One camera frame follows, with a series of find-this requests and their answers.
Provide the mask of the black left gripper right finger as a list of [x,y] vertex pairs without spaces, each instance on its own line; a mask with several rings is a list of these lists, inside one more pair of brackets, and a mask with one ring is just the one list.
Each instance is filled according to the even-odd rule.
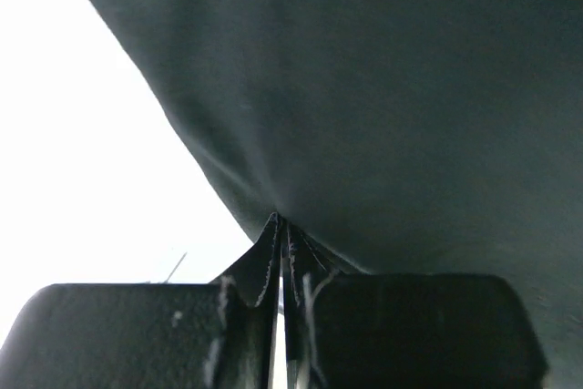
[[288,225],[282,247],[291,388],[541,388],[547,359],[501,278],[345,273]]

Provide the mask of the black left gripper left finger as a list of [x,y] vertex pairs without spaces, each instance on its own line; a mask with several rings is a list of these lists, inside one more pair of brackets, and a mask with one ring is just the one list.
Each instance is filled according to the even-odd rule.
[[53,284],[1,349],[4,388],[269,388],[279,216],[207,284]]

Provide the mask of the black printed t-shirt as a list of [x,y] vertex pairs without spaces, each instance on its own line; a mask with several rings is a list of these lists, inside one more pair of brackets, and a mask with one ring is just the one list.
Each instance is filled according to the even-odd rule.
[[509,280],[582,385],[582,0],[89,0],[250,237]]

